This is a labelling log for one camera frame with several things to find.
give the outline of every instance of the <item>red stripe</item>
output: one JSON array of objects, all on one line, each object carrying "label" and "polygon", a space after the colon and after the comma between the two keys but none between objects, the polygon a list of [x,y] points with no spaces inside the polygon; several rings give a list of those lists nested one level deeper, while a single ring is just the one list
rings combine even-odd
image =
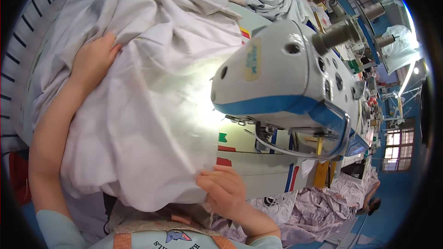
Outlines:
[{"label": "red stripe", "polygon": [[232,166],[231,160],[224,159],[224,158],[217,158],[217,163],[216,164],[218,164],[218,165],[225,165],[225,166]]},{"label": "red stripe", "polygon": [[247,38],[247,39],[251,39],[250,36],[249,36],[249,34],[246,33],[245,31],[240,31],[240,32],[241,32],[241,35],[244,36],[245,38]]},{"label": "red stripe", "polygon": [[292,175],[292,183],[291,183],[291,189],[289,191],[293,191],[294,190],[294,183],[296,182],[296,176],[297,176],[297,172],[299,171],[300,166],[296,166],[294,168],[294,174]]},{"label": "red stripe", "polygon": [[222,145],[219,145],[219,151],[236,152],[235,147],[228,147],[228,146],[222,146]]}]

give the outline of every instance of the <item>green tape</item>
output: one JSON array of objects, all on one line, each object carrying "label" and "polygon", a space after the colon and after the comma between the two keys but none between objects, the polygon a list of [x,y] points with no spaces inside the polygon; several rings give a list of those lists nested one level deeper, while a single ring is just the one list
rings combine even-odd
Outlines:
[{"label": "green tape", "polygon": [[226,135],[227,135],[227,134],[225,134],[225,133],[219,133],[219,141],[220,141],[220,142],[228,142],[228,141],[226,140]]}]

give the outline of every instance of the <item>window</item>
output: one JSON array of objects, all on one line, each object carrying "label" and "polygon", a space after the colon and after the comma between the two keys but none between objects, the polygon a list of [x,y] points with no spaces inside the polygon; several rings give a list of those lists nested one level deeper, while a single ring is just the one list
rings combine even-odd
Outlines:
[{"label": "window", "polygon": [[383,171],[402,171],[411,167],[414,128],[388,130]]},{"label": "window", "polygon": [[[354,10],[355,14],[358,14],[357,6],[355,4],[354,0],[346,0],[349,5],[351,5],[352,9]],[[369,6],[373,5],[374,3],[371,0],[356,0],[361,7],[368,8]]]}]

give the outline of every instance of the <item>hand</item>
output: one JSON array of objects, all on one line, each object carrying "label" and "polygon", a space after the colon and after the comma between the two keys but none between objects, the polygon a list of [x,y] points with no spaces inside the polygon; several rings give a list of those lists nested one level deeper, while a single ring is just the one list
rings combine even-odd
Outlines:
[{"label": "hand", "polygon": [[243,179],[232,167],[214,165],[214,169],[213,172],[202,170],[196,183],[208,193],[207,202],[215,213],[238,221],[249,207]]},{"label": "hand", "polygon": [[84,44],[77,52],[69,81],[80,85],[87,96],[100,83],[114,62],[121,44],[114,44],[116,36],[107,33]]}]

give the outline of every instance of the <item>person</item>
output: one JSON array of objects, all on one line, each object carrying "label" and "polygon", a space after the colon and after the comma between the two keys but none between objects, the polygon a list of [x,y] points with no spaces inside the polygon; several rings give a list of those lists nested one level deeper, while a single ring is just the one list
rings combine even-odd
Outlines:
[{"label": "person", "polygon": [[121,48],[119,44],[113,46],[115,39],[114,34],[107,33],[79,49],[69,79],[34,131],[29,154],[29,186],[48,248],[242,249],[252,246],[281,249],[280,229],[268,215],[246,203],[241,176],[233,168],[220,165],[214,166],[212,172],[201,171],[196,184],[207,192],[207,202],[216,214],[242,226],[248,236],[246,244],[176,219],[153,224],[137,221],[138,224],[126,228],[119,225],[118,233],[111,233],[95,245],[86,244],[73,223],[62,193],[60,165],[75,112],[105,77]]},{"label": "person", "polygon": [[377,188],[380,186],[380,181],[376,182],[374,187],[372,188],[371,192],[365,197],[365,200],[363,202],[363,207],[357,211],[357,215],[359,214],[366,214],[372,215],[378,208],[380,208],[381,199],[379,197],[374,198],[370,201],[372,196],[374,195]]}]

